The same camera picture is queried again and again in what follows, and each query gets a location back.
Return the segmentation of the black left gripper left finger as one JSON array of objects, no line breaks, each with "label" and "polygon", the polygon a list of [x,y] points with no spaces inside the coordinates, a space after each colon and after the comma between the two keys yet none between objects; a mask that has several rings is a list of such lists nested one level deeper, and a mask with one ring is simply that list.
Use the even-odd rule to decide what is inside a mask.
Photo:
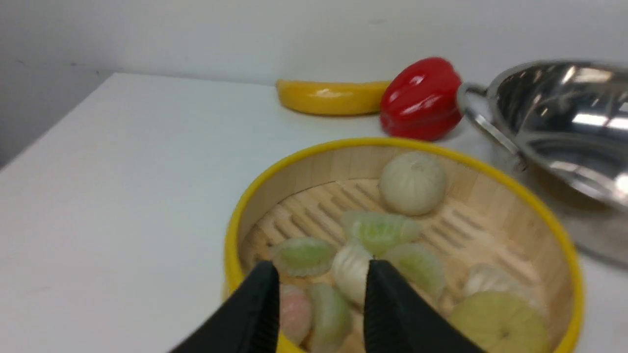
[{"label": "black left gripper left finger", "polygon": [[280,275],[261,261],[227,301],[173,353],[275,353],[280,335]]}]

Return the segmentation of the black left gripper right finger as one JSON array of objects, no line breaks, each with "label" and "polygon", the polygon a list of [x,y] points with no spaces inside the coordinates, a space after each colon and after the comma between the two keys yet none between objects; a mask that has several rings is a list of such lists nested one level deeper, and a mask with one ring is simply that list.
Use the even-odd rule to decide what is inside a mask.
[{"label": "black left gripper right finger", "polygon": [[389,262],[369,262],[364,304],[367,353],[482,353],[415,292]]}]

